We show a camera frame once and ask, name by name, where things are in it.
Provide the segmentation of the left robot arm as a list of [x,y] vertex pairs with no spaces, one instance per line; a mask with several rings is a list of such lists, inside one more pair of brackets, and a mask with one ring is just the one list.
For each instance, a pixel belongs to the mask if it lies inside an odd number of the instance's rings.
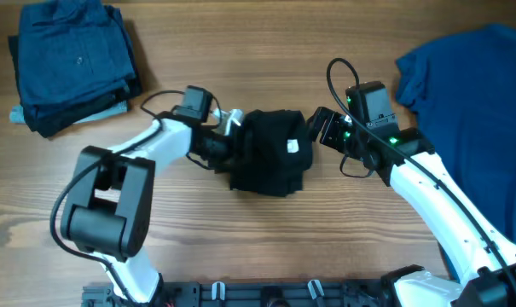
[[110,148],[88,146],[49,218],[54,242],[65,252],[99,263],[111,284],[103,305],[167,306],[161,273],[144,247],[154,180],[173,162],[197,154],[206,169],[228,160],[240,109],[212,109],[208,90],[188,86],[169,111],[149,111],[152,124]]

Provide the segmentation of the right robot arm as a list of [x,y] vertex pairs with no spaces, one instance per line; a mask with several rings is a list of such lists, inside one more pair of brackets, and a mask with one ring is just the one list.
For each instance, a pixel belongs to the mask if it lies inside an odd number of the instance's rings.
[[516,306],[516,245],[468,199],[433,145],[415,128],[401,130],[380,81],[348,88],[341,112],[319,107],[308,119],[312,141],[363,163],[404,198],[432,231],[450,262],[445,280],[419,265],[380,279],[378,306]]

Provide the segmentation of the black t-shirt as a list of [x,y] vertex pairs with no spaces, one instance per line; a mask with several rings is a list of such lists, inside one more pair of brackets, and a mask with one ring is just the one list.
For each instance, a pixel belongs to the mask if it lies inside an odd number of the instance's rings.
[[235,134],[229,187],[275,197],[304,188],[313,163],[311,140],[300,111],[255,110]]

